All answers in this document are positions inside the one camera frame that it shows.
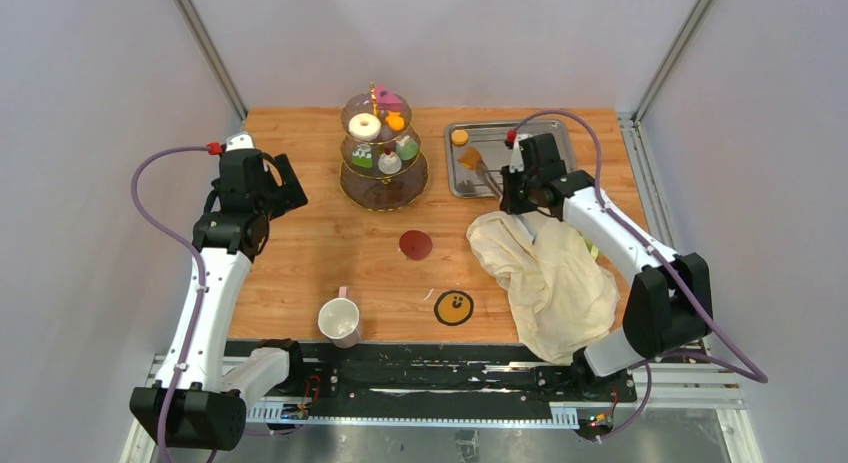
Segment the brown croissant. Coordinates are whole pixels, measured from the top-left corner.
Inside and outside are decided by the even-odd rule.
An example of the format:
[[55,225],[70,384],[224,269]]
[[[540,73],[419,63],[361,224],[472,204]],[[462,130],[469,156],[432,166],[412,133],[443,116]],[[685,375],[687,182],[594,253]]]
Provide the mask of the brown croissant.
[[477,171],[482,163],[482,156],[476,148],[468,147],[459,156],[458,162],[469,171]]

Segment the metal baking tray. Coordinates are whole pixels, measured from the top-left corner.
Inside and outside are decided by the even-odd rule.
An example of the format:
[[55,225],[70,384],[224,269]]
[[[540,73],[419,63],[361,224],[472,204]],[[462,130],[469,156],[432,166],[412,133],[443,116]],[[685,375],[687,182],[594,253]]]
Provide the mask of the metal baking tray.
[[[517,120],[460,122],[449,124],[444,131],[444,146],[448,168],[449,188],[458,198],[493,197],[491,191],[477,178],[474,172],[464,168],[458,158],[467,147],[476,148],[489,171],[501,185],[500,169],[510,163],[510,151],[504,145],[507,131],[517,123]],[[453,130],[463,129],[469,134],[469,141],[464,146],[455,146],[450,141]],[[553,135],[560,157],[569,171],[578,168],[576,155],[571,144],[565,124],[556,119],[534,119],[524,125],[519,134],[550,133]]]

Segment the green cake slice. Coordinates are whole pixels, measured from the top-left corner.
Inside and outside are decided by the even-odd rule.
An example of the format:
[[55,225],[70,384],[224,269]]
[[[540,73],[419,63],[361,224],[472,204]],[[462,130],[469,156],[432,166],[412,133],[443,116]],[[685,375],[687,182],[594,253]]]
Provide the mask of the green cake slice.
[[351,162],[359,168],[372,168],[374,164],[372,147],[368,144],[358,144],[351,154]]

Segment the orange macaron top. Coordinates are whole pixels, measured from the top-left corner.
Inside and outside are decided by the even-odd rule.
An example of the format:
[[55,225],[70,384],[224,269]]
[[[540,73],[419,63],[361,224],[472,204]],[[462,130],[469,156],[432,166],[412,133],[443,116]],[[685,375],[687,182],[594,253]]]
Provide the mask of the orange macaron top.
[[450,141],[455,146],[464,146],[469,141],[469,134],[463,129],[453,130],[450,134]]

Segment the three-tier glass cake stand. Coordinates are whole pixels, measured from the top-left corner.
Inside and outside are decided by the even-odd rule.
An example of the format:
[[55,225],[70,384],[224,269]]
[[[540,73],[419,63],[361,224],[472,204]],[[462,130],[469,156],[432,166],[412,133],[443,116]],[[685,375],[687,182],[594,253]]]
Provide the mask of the three-tier glass cake stand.
[[394,211],[424,192],[428,161],[412,119],[413,111],[400,94],[374,83],[341,110],[339,182],[358,206]]

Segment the white ring donut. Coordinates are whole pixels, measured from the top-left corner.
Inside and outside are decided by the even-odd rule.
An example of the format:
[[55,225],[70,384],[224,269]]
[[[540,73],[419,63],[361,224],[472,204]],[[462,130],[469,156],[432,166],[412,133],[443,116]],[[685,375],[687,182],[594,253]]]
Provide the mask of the white ring donut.
[[349,135],[359,141],[375,141],[381,130],[382,122],[373,113],[357,113],[349,119],[347,124]]

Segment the white cupcake with cherry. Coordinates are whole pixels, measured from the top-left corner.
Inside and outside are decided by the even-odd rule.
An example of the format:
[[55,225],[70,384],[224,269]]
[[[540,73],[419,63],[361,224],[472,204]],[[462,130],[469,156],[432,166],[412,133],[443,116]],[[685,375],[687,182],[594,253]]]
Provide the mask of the white cupcake with cherry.
[[383,175],[394,175],[402,169],[403,161],[395,151],[386,149],[380,154],[377,167]]

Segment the green cupcake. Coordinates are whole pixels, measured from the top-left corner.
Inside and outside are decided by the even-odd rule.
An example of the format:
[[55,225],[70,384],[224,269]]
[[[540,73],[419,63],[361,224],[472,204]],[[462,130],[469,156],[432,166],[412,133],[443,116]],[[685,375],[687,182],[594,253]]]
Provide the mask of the green cupcake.
[[396,153],[402,161],[410,161],[417,157],[420,151],[419,143],[410,135],[396,141]]

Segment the orange pastry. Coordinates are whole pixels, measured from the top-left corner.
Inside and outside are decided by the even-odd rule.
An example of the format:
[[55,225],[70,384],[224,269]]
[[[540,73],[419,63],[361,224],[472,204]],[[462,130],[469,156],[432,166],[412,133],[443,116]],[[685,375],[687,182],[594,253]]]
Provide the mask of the orange pastry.
[[384,122],[393,132],[401,132],[406,128],[406,119],[401,112],[389,111]]

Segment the pink mug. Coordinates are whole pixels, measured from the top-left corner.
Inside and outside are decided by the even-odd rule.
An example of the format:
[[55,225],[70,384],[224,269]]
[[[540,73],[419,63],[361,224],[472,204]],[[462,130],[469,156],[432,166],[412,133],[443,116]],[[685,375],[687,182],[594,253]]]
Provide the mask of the pink mug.
[[340,287],[337,296],[321,307],[317,324],[322,335],[338,348],[351,348],[363,339],[361,313],[346,286]]

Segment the metal tongs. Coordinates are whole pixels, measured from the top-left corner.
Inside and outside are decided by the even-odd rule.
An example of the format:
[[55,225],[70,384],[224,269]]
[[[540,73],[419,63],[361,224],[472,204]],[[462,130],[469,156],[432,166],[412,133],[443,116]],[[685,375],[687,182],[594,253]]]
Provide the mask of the metal tongs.
[[[459,162],[463,167],[474,172],[477,178],[499,201],[503,200],[504,192],[502,186],[494,179],[488,166],[483,161],[480,152],[476,148],[469,147],[464,150],[459,157]],[[513,219],[518,223],[522,232],[534,243],[537,233],[528,226],[527,221],[522,216],[514,216]]]

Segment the green mug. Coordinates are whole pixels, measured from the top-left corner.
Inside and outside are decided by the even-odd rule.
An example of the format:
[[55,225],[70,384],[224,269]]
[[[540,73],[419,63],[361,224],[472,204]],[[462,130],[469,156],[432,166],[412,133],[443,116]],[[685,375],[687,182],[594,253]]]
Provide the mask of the green mug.
[[593,260],[596,260],[600,256],[600,250],[598,247],[594,245],[594,243],[588,239],[587,237],[583,237],[583,240],[586,244],[586,247],[589,251],[590,256]]

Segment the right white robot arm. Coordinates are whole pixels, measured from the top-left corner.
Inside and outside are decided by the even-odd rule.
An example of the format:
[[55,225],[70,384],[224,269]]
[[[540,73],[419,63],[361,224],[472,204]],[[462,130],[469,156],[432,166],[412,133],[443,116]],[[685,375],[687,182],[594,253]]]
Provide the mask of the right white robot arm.
[[709,269],[695,253],[681,255],[623,215],[584,170],[568,171],[550,133],[514,138],[501,170],[501,208],[513,215],[545,209],[586,236],[631,282],[620,329],[580,349],[574,391],[594,400],[613,374],[709,334]]

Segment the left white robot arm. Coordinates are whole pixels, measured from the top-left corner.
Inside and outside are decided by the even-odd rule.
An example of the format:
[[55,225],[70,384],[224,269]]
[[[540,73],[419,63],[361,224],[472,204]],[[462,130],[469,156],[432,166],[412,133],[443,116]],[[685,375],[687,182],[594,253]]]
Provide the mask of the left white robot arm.
[[134,388],[130,411],[156,442],[163,461],[173,448],[230,451],[240,442],[247,413],[272,389],[298,394],[306,383],[301,345],[292,339],[260,343],[233,370],[223,369],[236,301],[254,260],[264,250],[272,220],[308,199],[284,154],[213,143],[201,152],[218,159],[201,217],[191,238],[156,220],[143,206],[142,172],[167,156],[148,157],[131,179],[137,211],[156,229],[184,246],[192,272],[183,310],[166,358],[147,387]]

